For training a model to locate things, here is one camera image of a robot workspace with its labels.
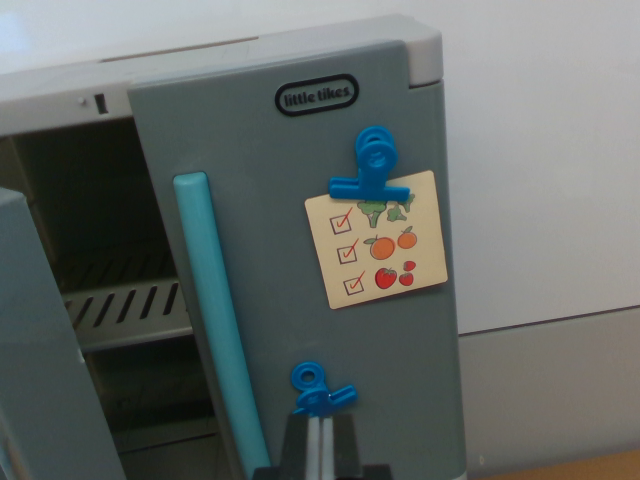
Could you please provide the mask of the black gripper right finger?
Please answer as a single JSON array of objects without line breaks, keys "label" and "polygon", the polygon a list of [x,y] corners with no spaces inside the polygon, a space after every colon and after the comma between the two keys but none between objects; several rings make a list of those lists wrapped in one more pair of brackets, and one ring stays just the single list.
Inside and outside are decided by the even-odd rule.
[{"label": "black gripper right finger", "polygon": [[321,423],[320,478],[361,479],[355,425],[351,415],[326,417]]}]

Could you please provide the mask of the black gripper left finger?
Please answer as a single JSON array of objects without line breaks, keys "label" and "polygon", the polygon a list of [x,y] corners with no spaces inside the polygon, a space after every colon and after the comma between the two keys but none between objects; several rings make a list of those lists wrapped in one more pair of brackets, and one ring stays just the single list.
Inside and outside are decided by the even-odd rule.
[{"label": "black gripper left finger", "polygon": [[321,477],[321,423],[318,417],[288,417],[279,465],[279,479],[318,480]]}]

